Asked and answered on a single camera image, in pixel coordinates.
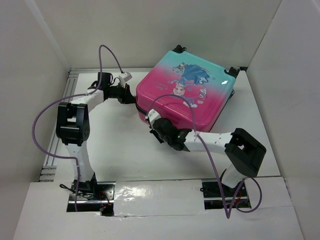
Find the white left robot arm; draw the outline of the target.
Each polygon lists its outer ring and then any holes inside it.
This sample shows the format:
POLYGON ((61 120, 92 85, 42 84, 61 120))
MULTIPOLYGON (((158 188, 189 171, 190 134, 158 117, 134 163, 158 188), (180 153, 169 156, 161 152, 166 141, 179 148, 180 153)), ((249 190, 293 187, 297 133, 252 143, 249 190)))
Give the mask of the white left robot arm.
POLYGON ((91 167, 87 149, 90 136, 89 113, 107 99, 116 99, 121 104, 134 104, 136 97, 131 94, 127 81, 132 78, 129 72, 122 72, 114 85, 113 75, 99 72, 98 79, 80 97, 58 105, 56 135, 65 145, 70 157, 74 159, 74 190, 88 200, 97 197, 99 187, 91 167))

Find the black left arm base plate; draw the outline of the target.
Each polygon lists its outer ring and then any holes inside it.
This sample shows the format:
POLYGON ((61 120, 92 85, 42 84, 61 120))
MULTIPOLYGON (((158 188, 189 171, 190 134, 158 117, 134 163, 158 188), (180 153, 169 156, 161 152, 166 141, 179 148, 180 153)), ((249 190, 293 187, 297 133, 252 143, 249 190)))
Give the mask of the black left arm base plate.
POLYGON ((84 193, 78 191, 77 197, 75 194, 76 187, 72 183, 71 187, 64 186, 65 190, 69 191, 66 211, 68 213, 76 212, 99 212, 101 216, 114 216, 114 201, 115 201, 115 182, 99 182, 96 186, 95 193, 84 193))

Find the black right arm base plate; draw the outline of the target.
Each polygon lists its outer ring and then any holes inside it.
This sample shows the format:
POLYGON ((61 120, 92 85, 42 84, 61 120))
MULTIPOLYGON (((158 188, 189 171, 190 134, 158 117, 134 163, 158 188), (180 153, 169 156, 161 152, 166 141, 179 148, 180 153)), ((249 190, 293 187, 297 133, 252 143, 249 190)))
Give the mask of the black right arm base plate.
MULTIPOLYGON (((237 188, 229 188, 225 185, 222 185, 222 189, 224 191, 226 205, 227 207, 229 207, 237 188)), ((216 210, 224 208, 222 195, 217 181, 203 181, 200 191, 203 193, 205 210, 216 210)), ((237 196, 234 200, 233 208, 236 207, 237 203, 239 208, 251 208, 249 195, 245 184, 241 186, 241 189, 237 193, 237 196)))

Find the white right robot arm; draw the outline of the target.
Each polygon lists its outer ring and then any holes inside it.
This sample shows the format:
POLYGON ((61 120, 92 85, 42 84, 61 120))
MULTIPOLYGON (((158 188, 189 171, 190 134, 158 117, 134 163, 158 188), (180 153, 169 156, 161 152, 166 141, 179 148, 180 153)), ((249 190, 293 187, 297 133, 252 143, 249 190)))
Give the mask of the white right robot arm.
POLYGON ((178 129, 167 118, 150 121, 150 133, 160 143, 166 142, 176 151, 204 152, 226 155, 230 166, 220 177, 218 190, 223 196, 230 196, 244 178, 258 175, 267 149, 243 128, 233 132, 197 132, 192 129, 178 129))

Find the pink hard-shell suitcase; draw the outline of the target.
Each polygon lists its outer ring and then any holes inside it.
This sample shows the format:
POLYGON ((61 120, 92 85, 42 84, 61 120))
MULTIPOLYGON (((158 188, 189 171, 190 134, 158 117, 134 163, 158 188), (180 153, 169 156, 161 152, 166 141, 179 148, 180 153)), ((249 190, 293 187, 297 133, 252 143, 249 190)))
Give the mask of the pink hard-shell suitcase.
POLYGON ((144 122, 149 109, 178 129, 210 132, 234 94, 239 68, 223 66, 177 45, 136 87, 136 109, 144 122))

